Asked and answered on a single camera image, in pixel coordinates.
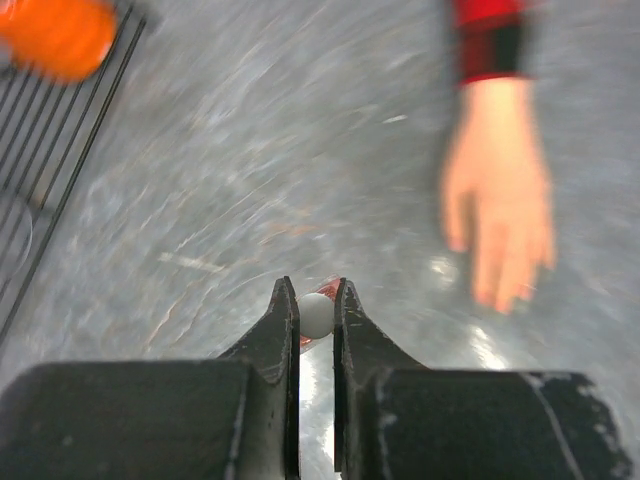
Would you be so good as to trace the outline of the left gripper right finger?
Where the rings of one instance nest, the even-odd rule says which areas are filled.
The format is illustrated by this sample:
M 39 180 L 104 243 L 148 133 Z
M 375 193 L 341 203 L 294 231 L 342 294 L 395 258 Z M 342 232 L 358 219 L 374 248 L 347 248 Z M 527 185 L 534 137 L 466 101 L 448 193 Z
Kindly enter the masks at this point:
M 424 370 L 366 314 L 355 285 L 339 280 L 334 302 L 334 470 L 343 479 L 382 479 L 377 388 L 395 370 Z

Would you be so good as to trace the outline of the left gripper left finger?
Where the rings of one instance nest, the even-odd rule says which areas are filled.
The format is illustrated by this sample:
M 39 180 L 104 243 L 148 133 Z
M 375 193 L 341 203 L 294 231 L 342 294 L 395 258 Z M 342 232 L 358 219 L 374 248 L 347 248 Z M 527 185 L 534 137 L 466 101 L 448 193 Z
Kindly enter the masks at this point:
M 275 282 L 265 314 L 219 358 L 241 369 L 226 479 L 298 479 L 300 315 L 291 280 Z

